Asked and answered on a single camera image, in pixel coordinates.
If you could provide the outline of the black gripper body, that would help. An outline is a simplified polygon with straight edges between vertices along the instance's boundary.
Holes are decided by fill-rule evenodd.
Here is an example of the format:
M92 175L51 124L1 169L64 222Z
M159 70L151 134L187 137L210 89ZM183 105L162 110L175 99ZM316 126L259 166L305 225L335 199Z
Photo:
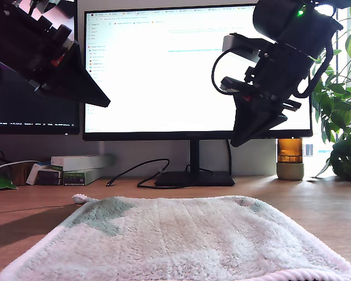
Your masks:
M243 81L232 77L221 80L221 93L233 95L236 106L251 111L297 111L301 103L290 97L298 94L302 78L285 61L275 61L261 54L249 66Z

